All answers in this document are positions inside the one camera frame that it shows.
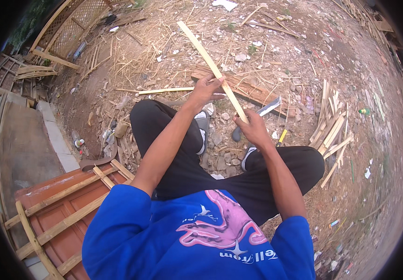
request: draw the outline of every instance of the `pink graphic print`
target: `pink graphic print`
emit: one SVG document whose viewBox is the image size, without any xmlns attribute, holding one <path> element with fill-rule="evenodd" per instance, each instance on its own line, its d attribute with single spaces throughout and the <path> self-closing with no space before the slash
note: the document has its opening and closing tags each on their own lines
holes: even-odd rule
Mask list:
<svg viewBox="0 0 403 280">
<path fill-rule="evenodd" d="M 191 224 L 184 224 L 176 230 L 187 231 L 179 239 L 181 244 L 188 247 L 202 244 L 219 249 L 230 248 L 235 246 L 236 240 L 238 242 L 242 240 L 249 228 L 254 229 L 254 233 L 249 237 L 250 244 L 258 245 L 267 242 L 264 233 L 237 202 L 228 198 L 218 189 L 204 192 L 218 206 L 223 223 L 214 225 L 197 220 Z"/>
</svg>

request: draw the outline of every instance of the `bamboo ladder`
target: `bamboo ladder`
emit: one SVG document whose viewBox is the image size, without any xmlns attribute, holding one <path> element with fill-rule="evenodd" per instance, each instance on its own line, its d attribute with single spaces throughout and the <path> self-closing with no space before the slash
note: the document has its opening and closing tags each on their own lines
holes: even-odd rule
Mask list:
<svg viewBox="0 0 403 280">
<path fill-rule="evenodd" d="M 102 182 L 108 187 L 108 189 L 111 189 L 114 187 L 113 181 L 111 181 L 107 175 L 111 174 L 115 171 L 118 171 L 123 177 L 125 177 L 126 181 L 124 184 L 130 184 L 131 181 L 134 179 L 134 175 L 128 171 L 123 165 L 121 165 L 117 160 L 112 160 L 111 161 L 111 168 L 106 170 L 105 172 L 101 171 L 100 168 L 97 166 L 94 166 L 92 169 L 95 173 L 94 176 L 83 180 L 73 186 L 70 186 L 69 188 L 51 196 L 50 198 L 47 198 L 43 200 L 42 202 L 33 205 L 32 207 L 24 210 L 24 207 L 22 206 L 20 201 L 16 202 L 16 210 L 18 211 L 18 215 L 14 216 L 13 218 L 9 219 L 4 223 L 5 229 L 8 230 L 17 223 L 21 222 L 24 231 L 29 239 L 29 243 L 24 245 L 23 247 L 19 248 L 16 251 L 16 254 L 18 255 L 19 260 L 25 259 L 28 255 L 31 253 L 35 252 L 36 255 L 39 257 L 40 261 L 43 263 L 44 267 L 47 269 L 49 272 L 49 275 L 45 278 L 47 280 L 61 280 L 64 279 L 63 276 L 68 273 L 74 266 L 76 266 L 80 261 L 82 260 L 82 253 L 77 252 L 74 254 L 72 257 L 70 257 L 68 260 L 64 261 L 63 264 L 61 264 L 58 267 L 55 267 L 52 263 L 52 261 L 49 259 L 49 257 L 46 255 L 44 252 L 44 249 L 42 245 L 45 243 L 49 242 L 52 238 L 56 237 L 60 232 L 63 232 L 65 229 L 68 227 L 72 226 L 75 224 L 77 221 L 81 220 L 84 218 L 86 215 L 91 213 L 93 210 L 97 209 L 103 202 L 103 200 L 106 198 L 108 193 L 105 193 L 104 195 L 100 196 L 93 202 L 87 204 L 85 207 L 81 208 L 80 210 L 76 211 L 72 215 L 64 218 L 64 220 L 60 221 L 58 224 L 54 225 L 53 227 L 49 228 L 39 236 L 36 236 L 34 233 L 30 222 L 28 220 L 28 217 L 32 216 L 36 212 L 38 212 L 41 209 L 44 209 L 48 205 L 51 205 L 52 203 L 70 195 L 71 193 L 74 193 L 75 191 L 89 185 L 90 183 L 93 183 L 97 180 L 102 180 Z"/>
</svg>

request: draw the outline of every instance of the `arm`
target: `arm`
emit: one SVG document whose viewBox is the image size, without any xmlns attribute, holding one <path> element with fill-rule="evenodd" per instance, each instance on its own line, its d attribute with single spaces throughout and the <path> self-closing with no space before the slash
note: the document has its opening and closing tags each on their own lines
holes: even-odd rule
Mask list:
<svg viewBox="0 0 403 280">
<path fill-rule="evenodd" d="M 306 208 L 300 188 L 268 136 L 264 119 L 252 110 L 245 109 L 250 124 L 234 117 L 245 137 L 262 152 L 270 176 L 273 198 L 283 220 L 292 216 L 306 218 Z"/>
<path fill-rule="evenodd" d="M 175 158 L 194 116 L 203 109 L 211 97 L 223 98 L 222 95 L 212 93 L 221 85 L 224 78 L 209 82 L 213 78 L 214 74 L 210 74 L 198 80 L 187 102 L 148 148 L 131 186 L 152 196 L 153 190 Z"/>
</svg>

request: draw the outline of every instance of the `blue t-shirt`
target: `blue t-shirt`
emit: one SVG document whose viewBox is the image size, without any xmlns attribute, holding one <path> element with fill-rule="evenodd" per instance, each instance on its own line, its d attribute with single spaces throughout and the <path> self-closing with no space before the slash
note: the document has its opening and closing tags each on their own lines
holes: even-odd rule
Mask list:
<svg viewBox="0 0 403 280">
<path fill-rule="evenodd" d="M 279 225 L 271 243 L 224 190 L 151 201 L 113 187 L 86 232 L 83 266 L 92 280 L 315 279 L 307 220 Z"/>
</svg>

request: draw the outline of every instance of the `green bottle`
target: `green bottle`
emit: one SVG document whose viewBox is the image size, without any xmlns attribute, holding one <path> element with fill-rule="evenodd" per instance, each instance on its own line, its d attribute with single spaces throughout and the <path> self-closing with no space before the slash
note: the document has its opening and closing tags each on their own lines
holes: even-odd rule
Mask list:
<svg viewBox="0 0 403 280">
<path fill-rule="evenodd" d="M 366 116 L 370 114 L 370 110 L 368 108 L 362 108 L 358 112 L 361 114 L 365 114 Z"/>
</svg>

